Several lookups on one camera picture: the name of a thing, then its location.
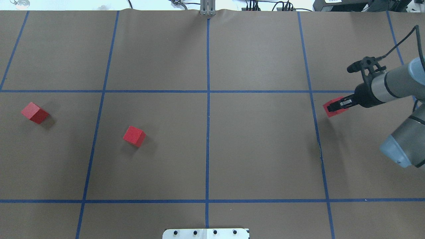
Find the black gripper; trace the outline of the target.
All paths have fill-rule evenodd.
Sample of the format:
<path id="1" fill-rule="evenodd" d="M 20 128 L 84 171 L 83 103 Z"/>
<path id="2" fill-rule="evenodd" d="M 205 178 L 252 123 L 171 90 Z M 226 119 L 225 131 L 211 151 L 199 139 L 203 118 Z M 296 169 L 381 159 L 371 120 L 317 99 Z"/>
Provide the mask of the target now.
<path id="1" fill-rule="evenodd" d="M 365 83 L 361 83 L 355 88 L 355 94 L 343 97 L 342 100 L 329 101 L 327 103 L 327 112 L 337 113 L 345 111 L 355 106 L 354 99 L 358 105 L 364 108 L 371 108 L 377 105 L 377 100 L 370 93 L 370 88 Z"/>

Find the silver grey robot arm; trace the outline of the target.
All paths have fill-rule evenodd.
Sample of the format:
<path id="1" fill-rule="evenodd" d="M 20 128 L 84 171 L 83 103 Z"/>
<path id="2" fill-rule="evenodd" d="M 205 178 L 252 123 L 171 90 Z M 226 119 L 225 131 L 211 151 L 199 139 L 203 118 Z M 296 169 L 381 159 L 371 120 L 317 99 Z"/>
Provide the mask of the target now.
<path id="1" fill-rule="evenodd" d="M 424 59 L 420 56 L 391 70 L 378 57 L 366 56 L 351 64 L 349 73 L 359 72 L 363 81 L 348 96 L 334 98 L 323 105 L 332 117 L 349 108 L 387 106 L 389 117 L 396 119 L 394 129 L 381 143 L 380 150 L 400 167 L 424 167 Z"/>

